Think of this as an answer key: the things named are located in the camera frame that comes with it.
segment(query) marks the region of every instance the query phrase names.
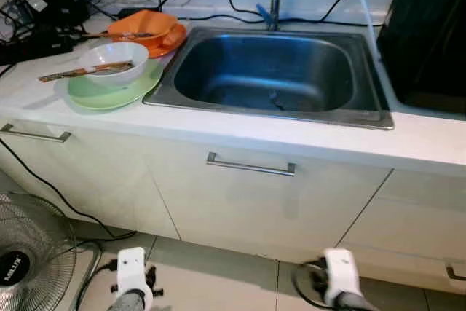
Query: green plate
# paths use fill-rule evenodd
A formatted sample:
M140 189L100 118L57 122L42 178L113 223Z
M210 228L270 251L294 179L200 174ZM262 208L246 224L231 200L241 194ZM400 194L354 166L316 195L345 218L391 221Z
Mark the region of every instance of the green plate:
M86 76L69 79L68 94L71 100L87 109L115 109L138 100L159 82L163 65L148 60L146 69L134 82L123 87L107 87L93 83Z

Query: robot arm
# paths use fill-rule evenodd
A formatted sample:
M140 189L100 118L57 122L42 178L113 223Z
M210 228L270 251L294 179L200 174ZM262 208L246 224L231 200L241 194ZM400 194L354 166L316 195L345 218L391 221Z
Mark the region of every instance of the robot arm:
M153 290L156 282L155 266L145 271L144 249L124 249L118 253L116 301L108 311L149 311L154 297L162 296L163 289Z
M379 311L364 298L359 288L359 275L355 260L346 249L326 249L324 257L308 261L299 268L311 269L312 287L325 304L307 298L299 289L296 272L293 286L296 292L312 306L336 311Z

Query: fan logo text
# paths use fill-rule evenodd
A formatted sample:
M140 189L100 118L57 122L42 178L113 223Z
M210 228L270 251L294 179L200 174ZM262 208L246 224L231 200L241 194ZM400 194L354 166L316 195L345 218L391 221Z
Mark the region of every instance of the fan logo text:
M20 262L21 262L21 258L16 258L15 261L13 262L13 265L12 265L12 268L9 269L8 273L7 273L7 276L4 277L3 280L5 281L9 281L9 279L14 275L16 269L18 266L20 266Z

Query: white bowl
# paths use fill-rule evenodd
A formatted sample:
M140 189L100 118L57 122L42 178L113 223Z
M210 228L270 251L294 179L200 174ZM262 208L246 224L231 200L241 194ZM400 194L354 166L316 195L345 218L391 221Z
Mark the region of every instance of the white bowl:
M99 85L127 85L136 80L146 67L149 51L142 44L132 42L117 42L101 45L89 50L79 59L79 65L83 68L115 63L120 61L132 61L134 67L119 73L94 73L86 76Z

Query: electric fan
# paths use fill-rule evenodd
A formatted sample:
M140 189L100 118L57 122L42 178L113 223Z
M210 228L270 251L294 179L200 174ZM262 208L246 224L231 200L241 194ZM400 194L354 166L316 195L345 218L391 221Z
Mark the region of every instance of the electric fan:
M70 221L31 194L0 194L0 310L56 308L71 280L76 241Z

